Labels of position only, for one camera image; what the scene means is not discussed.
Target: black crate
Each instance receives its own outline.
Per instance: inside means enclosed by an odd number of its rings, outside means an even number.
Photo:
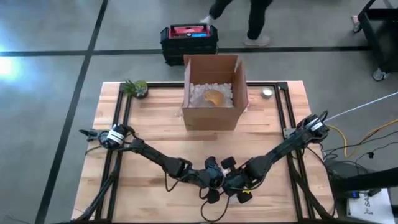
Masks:
[[[210,36],[208,37],[170,39],[169,29],[166,27],[160,33],[162,53],[167,65],[184,65],[184,55],[217,54],[218,34],[214,26],[210,26]]]

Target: potted plant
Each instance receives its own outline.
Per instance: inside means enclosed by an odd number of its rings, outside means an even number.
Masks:
[[[128,95],[132,95],[138,99],[143,99],[148,95],[148,84],[143,80],[132,82],[127,79],[122,90]]]

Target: cart wheel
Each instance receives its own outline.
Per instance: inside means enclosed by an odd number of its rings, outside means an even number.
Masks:
[[[388,73],[386,72],[382,72],[380,70],[380,68],[378,68],[376,71],[373,72],[373,79],[377,82],[381,81],[381,80],[385,80],[387,77],[389,76]]]
[[[362,30],[361,23],[359,23],[359,22],[355,23],[354,24],[354,28],[353,28],[353,32],[354,33],[358,33],[358,32],[361,32],[361,30]]]

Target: metal tin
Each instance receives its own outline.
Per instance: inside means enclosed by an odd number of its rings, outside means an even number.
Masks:
[[[273,94],[274,94],[274,92],[273,92],[270,88],[268,88],[268,87],[264,87],[264,88],[261,90],[261,96],[262,96],[264,99],[269,99],[270,97],[272,97]]]

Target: butcher block tabletop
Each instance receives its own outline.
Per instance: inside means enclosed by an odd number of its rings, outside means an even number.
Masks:
[[[298,123],[311,114],[305,87],[301,81],[287,82],[295,120]],[[170,157],[192,161],[194,169],[203,169],[204,161],[215,156],[218,164],[230,156],[237,166],[251,157],[263,155],[282,142],[275,96],[263,99],[262,87],[248,87],[249,106],[239,119],[234,131],[186,131],[181,117],[183,88],[150,88],[143,100],[133,99],[128,124],[140,138]],[[119,82],[104,82],[93,123],[94,129],[109,129],[113,122],[118,98]],[[123,99],[120,123],[123,120],[126,96]],[[285,119],[288,113],[282,94]],[[88,148],[98,142],[89,143]],[[312,149],[321,155],[317,146]],[[106,157],[105,149],[86,155],[72,218],[79,217],[98,193]],[[333,197],[326,170],[320,161],[306,152],[304,162],[308,184],[313,194],[327,211],[333,210]],[[169,188],[175,180],[168,178]],[[104,207],[107,208],[108,191]],[[133,152],[124,152],[113,222],[203,222],[199,188],[179,183],[166,192],[164,172],[146,158]],[[264,183],[252,191],[253,198],[239,204],[231,198],[228,211],[220,222],[295,222],[297,221],[286,158],[275,163]],[[204,207],[209,219],[218,218],[224,210],[227,196],[218,203]],[[300,190],[300,201],[306,214],[305,198]]]

